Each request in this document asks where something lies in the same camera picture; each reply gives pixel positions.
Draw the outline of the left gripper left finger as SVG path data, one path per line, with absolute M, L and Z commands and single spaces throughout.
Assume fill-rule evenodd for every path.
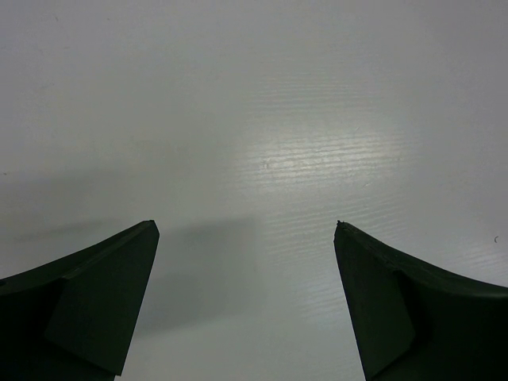
M 113 380 L 123 372 L 160 232 L 142 221 L 1 281 L 3 380 Z

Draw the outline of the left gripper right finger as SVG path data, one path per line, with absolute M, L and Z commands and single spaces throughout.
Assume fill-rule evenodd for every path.
M 340 221 L 337 266 L 367 380 L 505 380 L 507 289 Z

